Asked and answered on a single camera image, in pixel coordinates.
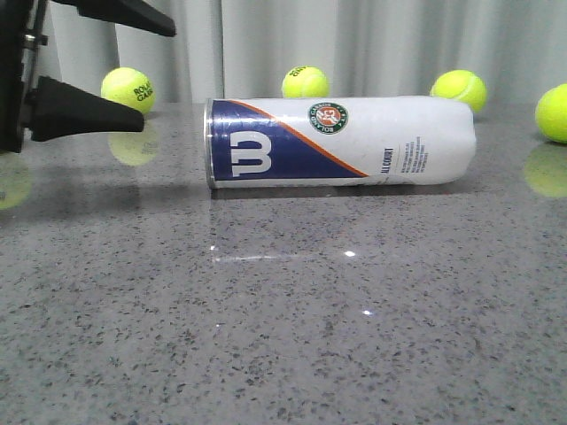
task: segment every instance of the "speckled stone surface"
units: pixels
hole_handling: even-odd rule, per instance
[[[479,116],[435,187],[211,193],[191,105],[27,143],[0,422],[567,423],[567,198],[524,178],[532,111]]]

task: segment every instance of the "tennis ball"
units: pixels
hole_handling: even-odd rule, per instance
[[[524,178],[545,197],[567,197],[567,147],[549,142],[535,148],[525,161]]]
[[[546,92],[535,108],[535,122],[550,140],[567,143],[567,84]]]
[[[474,112],[479,112],[486,102],[485,83],[473,72],[463,69],[442,74],[430,94],[464,102]]]
[[[283,97],[326,97],[329,95],[329,81],[319,68],[296,66],[282,81]]]
[[[153,86],[148,77],[133,68],[116,68],[103,79],[100,96],[134,108],[144,115],[155,101]]]
[[[112,155],[126,166],[142,166],[158,155],[158,133],[150,122],[142,133],[110,133],[108,146]]]
[[[0,210],[24,202],[32,189],[32,175],[21,157],[0,151]]]

